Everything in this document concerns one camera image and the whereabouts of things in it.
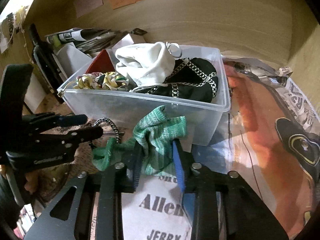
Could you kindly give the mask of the left hand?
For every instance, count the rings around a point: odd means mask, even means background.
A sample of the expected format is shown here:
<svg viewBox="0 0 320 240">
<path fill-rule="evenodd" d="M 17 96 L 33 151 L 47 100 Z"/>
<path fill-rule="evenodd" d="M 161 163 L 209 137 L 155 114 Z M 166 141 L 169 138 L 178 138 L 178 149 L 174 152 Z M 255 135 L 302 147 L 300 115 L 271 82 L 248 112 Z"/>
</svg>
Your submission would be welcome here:
<svg viewBox="0 0 320 240">
<path fill-rule="evenodd" d="M 4 179 L 7 179 L 7 167 L 5 165 L 1 165 L 1 175 Z M 30 194 L 34 194 L 37 190 L 37 186 L 39 183 L 39 172 L 33 171 L 28 172 L 25 175 L 25 185 L 24 188 Z"/>
</svg>

